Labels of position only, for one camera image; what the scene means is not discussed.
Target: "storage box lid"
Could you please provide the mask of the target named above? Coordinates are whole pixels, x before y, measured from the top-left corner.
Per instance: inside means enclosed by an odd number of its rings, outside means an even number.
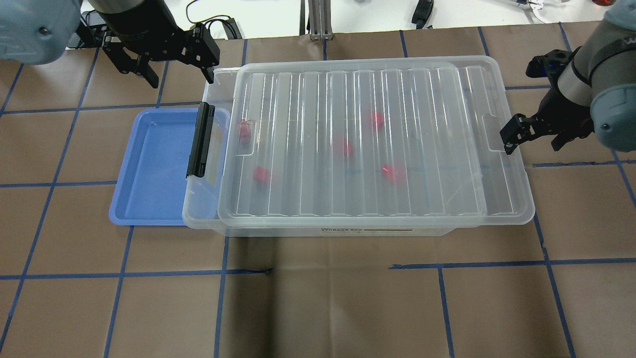
[[[249,64],[218,75],[205,94],[213,103],[229,100],[223,88],[235,80],[225,165],[220,191],[216,171],[189,178],[189,226],[474,227],[534,214],[522,158],[503,150],[510,112],[489,57]]]

